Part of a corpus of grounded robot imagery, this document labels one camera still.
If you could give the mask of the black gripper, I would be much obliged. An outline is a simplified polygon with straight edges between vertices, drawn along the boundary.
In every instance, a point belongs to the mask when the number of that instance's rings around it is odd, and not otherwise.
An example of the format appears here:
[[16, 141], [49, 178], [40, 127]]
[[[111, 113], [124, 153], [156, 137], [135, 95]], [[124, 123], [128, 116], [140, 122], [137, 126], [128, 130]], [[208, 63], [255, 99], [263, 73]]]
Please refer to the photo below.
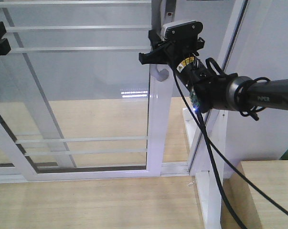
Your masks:
[[170, 64], [175, 75], [189, 91], [194, 110], [206, 113], [211, 109], [226, 109], [226, 73], [213, 58], [205, 63], [198, 58], [198, 50], [205, 41], [166, 41], [156, 30], [150, 30], [148, 38], [152, 50], [139, 53], [139, 62], [145, 64]]

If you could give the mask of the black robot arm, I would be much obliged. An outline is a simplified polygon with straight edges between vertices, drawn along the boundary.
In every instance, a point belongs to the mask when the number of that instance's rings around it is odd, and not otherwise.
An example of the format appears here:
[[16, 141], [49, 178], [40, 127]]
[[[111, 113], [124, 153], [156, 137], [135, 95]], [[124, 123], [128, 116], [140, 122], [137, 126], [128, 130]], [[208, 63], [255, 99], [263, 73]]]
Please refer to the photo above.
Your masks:
[[141, 64], [167, 64], [190, 93], [194, 110], [238, 111], [257, 119], [265, 108], [288, 110], [288, 79], [272, 81], [266, 77], [251, 79], [226, 74], [213, 58], [202, 63], [198, 50], [205, 41], [198, 36], [201, 29], [168, 29], [163, 36], [150, 30], [152, 50], [140, 53]]

